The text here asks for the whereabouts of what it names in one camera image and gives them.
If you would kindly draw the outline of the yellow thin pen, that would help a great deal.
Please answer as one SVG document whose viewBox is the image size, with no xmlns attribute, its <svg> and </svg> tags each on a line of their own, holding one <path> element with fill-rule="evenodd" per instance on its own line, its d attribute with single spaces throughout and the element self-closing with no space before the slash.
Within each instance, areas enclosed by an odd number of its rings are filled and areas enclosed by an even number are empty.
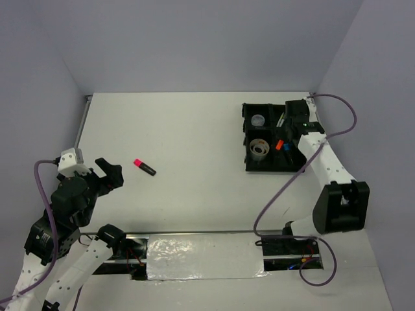
<svg viewBox="0 0 415 311">
<path fill-rule="evenodd" d="M 278 121 L 277 121 L 277 124 L 276 124 L 276 126 L 277 127 L 279 127 L 279 125 L 280 125 L 280 122 L 283 120 L 283 118 L 284 118 L 284 115 L 285 115 L 285 113 L 282 113 L 281 115 L 280 115 L 280 117 L 279 117 L 279 119 L 278 119 Z"/>
</svg>

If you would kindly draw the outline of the orange highlighter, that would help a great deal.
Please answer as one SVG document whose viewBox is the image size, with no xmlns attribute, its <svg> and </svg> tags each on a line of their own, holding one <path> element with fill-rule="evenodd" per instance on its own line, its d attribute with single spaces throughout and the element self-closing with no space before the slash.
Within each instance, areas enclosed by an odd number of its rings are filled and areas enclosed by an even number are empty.
<svg viewBox="0 0 415 311">
<path fill-rule="evenodd" d="M 283 149 L 284 144 L 285 144 L 285 142 L 284 142 L 283 140 L 279 140 L 279 141 L 277 142 L 277 145 L 276 145 L 276 150 L 277 150 L 277 151 L 282 150 L 282 149 Z"/>
</svg>

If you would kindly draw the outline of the pink highlighter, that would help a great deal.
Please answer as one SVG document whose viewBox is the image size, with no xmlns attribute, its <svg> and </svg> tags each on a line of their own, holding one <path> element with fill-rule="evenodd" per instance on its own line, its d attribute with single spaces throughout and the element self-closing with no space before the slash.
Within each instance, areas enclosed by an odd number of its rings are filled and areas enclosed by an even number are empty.
<svg viewBox="0 0 415 311">
<path fill-rule="evenodd" d="M 151 176 L 155 176 L 156 175 L 156 171 L 148 166 L 146 163 L 144 163 L 142 160 L 140 159 L 135 159 L 133 161 L 133 164 L 137 167 L 140 168 L 141 170 L 143 170 L 144 172 L 146 172 L 147 174 L 151 175 Z"/>
</svg>

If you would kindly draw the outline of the clear round pin jar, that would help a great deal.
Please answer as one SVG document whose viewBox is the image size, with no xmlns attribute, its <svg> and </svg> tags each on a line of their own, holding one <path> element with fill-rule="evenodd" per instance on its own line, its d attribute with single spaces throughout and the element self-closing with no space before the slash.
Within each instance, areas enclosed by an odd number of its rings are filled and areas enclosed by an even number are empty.
<svg viewBox="0 0 415 311">
<path fill-rule="evenodd" d="M 251 125 L 254 127 L 263 127 L 265 125 L 265 117 L 260 114 L 255 114 L 251 117 Z"/>
</svg>

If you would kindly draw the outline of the small clear tape roll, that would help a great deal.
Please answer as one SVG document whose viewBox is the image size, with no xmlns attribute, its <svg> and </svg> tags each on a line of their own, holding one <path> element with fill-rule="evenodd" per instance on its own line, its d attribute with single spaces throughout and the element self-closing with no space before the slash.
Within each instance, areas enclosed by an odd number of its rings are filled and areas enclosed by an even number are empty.
<svg viewBox="0 0 415 311">
<path fill-rule="evenodd" d="M 250 148 L 253 154 L 257 156 L 265 156 L 269 153 L 269 144 L 264 139 L 254 139 L 250 143 Z"/>
</svg>

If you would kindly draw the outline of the green thin pen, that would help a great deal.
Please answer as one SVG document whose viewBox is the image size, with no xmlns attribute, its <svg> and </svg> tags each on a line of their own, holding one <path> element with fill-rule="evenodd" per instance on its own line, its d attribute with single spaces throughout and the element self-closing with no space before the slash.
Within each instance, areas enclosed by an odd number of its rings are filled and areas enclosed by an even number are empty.
<svg viewBox="0 0 415 311">
<path fill-rule="evenodd" d="M 278 120 L 278 122 L 277 122 L 277 124 L 276 124 L 276 126 L 277 127 L 280 127 L 283 124 L 284 119 L 285 119 L 285 114 L 282 113 L 281 116 L 280 116 L 280 118 L 279 118 L 279 120 Z"/>
</svg>

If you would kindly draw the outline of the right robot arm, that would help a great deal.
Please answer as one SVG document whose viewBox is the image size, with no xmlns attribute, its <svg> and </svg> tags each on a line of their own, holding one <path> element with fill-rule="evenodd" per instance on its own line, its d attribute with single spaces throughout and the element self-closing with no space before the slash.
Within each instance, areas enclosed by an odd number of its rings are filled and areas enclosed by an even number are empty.
<svg viewBox="0 0 415 311">
<path fill-rule="evenodd" d="M 311 214 L 287 224 L 289 233 L 281 239 L 283 249 L 299 252 L 304 236 L 363 229 L 370 188 L 366 182 L 357 181 L 334 153 L 329 135 L 317 120 L 315 105 L 305 99 L 286 101 L 283 128 L 289 142 L 306 158 L 321 188 Z"/>
</svg>

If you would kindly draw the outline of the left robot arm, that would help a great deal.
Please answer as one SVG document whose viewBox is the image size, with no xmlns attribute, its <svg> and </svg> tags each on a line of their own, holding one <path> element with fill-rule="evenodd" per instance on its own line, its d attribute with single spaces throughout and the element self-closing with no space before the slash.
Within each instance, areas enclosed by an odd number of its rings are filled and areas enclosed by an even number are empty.
<svg viewBox="0 0 415 311">
<path fill-rule="evenodd" d="M 13 294 L 1 300 L 2 310 L 65 310 L 103 262 L 126 253 L 126 233 L 106 224 L 82 256 L 60 278 L 54 277 L 80 238 L 80 228 L 90 223 L 97 199 L 123 186 L 121 165 L 102 157 L 95 162 L 105 173 L 103 177 L 75 162 L 67 176 L 59 174 L 59 184 L 50 197 L 40 179 L 39 167 L 44 162 L 35 162 L 34 177 L 45 210 L 29 231 L 18 282 Z"/>
</svg>

